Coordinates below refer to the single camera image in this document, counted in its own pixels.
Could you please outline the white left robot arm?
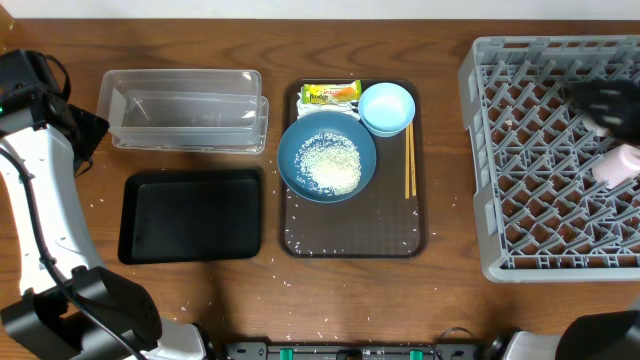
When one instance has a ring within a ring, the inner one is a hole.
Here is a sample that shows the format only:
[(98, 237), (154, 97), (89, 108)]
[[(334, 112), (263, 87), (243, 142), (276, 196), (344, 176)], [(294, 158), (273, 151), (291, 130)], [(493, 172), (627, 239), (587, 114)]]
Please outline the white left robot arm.
[(1, 57), (1, 176), (21, 250), (21, 298), (6, 333), (40, 359), (206, 359), (193, 324), (164, 319), (146, 289), (105, 267), (75, 178), (93, 165), (106, 120), (69, 104), (51, 55)]

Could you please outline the pink cup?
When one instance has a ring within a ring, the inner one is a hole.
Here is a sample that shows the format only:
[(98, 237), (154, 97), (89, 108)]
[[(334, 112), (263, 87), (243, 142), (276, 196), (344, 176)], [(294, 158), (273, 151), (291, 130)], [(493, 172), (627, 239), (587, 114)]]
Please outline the pink cup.
[(635, 178), (639, 173), (639, 149), (627, 144), (608, 151), (592, 168), (595, 180), (604, 182), (608, 189)]

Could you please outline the light blue bowl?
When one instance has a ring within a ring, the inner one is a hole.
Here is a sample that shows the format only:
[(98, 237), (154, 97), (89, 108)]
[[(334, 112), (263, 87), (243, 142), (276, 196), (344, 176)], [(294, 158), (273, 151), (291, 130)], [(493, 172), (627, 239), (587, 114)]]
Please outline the light blue bowl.
[(372, 134), (392, 137), (401, 133), (413, 121), (416, 103), (403, 86), (389, 82), (377, 83), (362, 93), (358, 113)]

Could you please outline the cream white cup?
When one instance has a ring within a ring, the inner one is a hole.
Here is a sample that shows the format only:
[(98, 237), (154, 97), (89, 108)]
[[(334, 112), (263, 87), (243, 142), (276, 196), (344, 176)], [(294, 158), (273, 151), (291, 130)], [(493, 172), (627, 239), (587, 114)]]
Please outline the cream white cup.
[(597, 137), (605, 138), (610, 135), (609, 128), (603, 117), (592, 117), (591, 115), (583, 115), (581, 117), (582, 124), (589, 132), (594, 132)]

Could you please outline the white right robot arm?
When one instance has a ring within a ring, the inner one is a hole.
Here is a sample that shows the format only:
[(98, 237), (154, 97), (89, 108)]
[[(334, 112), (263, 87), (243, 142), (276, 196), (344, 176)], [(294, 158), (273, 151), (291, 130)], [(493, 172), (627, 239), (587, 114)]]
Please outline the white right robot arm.
[[(627, 80), (594, 80), (570, 87), (573, 107), (621, 145), (600, 162), (611, 185), (630, 165), (639, 163), (639, 85)], [(639, 357), (639, 312), (585, 315), (561, 336), (513, 329), (496, 338), (483, 359), (618, 360)]]

